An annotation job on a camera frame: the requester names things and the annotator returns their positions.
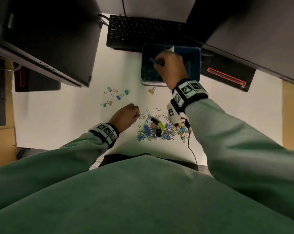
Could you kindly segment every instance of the hand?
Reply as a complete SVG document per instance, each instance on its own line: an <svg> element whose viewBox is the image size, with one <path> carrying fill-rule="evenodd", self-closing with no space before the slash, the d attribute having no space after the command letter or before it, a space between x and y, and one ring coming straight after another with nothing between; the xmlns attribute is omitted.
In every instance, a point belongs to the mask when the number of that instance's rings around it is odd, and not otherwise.
<svg viewBox="0 0 294 234"><path fill-rule="evenodd" d="M155 64L154 67L170 90L173 90L182 79L188 78L183 58L180 55L171 51L163 51L156 57L156 60L159 59L164 59L165 66Z"/></svg>
<svg viewBox="0 0 294 234"><path fill-rule="evenodd" d="M129 104L124 108L118 110L112 116L108 123L114 125L118 129L119 133L122 133L123 131L128 129L134 122L136 122L139 116L139 107L134 106L134 104Z"/></svg>

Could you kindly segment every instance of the computer monitor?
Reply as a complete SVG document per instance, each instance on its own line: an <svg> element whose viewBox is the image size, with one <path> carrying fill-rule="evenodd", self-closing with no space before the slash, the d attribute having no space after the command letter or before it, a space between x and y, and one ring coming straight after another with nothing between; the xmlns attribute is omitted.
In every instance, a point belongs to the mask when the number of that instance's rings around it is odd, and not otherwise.
<svg viewBox="0 0 294 234"><path fill-rule="evenodd" d="M207 58L224 57L294 83L294 0L196 0L184 35L200 42ZM247 71L234 63L205 67L218 80L238 79L237 87L244 84L239 80L246 81Z"/></svg>

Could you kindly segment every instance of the red light strip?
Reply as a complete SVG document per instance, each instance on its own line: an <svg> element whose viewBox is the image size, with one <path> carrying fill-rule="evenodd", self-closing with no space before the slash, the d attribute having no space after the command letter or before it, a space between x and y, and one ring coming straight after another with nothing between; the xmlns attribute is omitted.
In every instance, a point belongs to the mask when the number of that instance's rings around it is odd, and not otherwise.
<svg viewBox="0 0 294 234"><path fill-rule="evenodd" d="M246 82L245 81L242 81L242 80L237 79L235 77L232 77L230 75L224 74L224 73L222 73L220 71L217 71L217 70L214 70L214 69L212 69L210 67L207 69L207 71L209 73L211 73L211 74L214 74L214 75L217 75L217 76L222 77L224 79L227 79L229 81L235 82L235 83L237 83L237 84L239 84L241 86L246 86Z"/></svg>

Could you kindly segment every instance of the pile of paper clips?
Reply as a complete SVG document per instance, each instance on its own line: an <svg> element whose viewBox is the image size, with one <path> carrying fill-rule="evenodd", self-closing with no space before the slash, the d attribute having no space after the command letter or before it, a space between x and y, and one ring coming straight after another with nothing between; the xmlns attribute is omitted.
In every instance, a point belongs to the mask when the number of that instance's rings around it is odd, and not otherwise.
<svg viewBox="0 0 294 234"><path fill-rule="evenodd" d="M159 120L160 117L167 120L165 125L163 125L163 123ZM142 141L145 138L149 141L157 140L158 138L161 140L174 140L174 137L179 135L183 140L183 143L185 143L185 139L189 137L189 131L185 125L182 123L174 125L165 115L156 115L155 117L152 117L149 109L147 109L145 113L141 114L139 119L145 120L145 124L143 126L138 125L138 141Z"/></svg>

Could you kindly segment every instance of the blue container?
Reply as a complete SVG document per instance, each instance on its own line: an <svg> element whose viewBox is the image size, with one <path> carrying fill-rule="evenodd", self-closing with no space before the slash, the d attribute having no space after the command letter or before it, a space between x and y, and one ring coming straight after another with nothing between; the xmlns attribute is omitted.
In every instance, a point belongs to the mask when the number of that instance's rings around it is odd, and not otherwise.
<svg viewBox="0 0 294 234"><path fill-rule="evenodd" d="M141 78L143 85L166 86L163 79L154 68L150 58L155 58L159 53L171 48L172 45L145 44L143 46ZM181 55L189 78L199 82L201 67L201 50L195 47L174 46L174 52Z"/></svg>

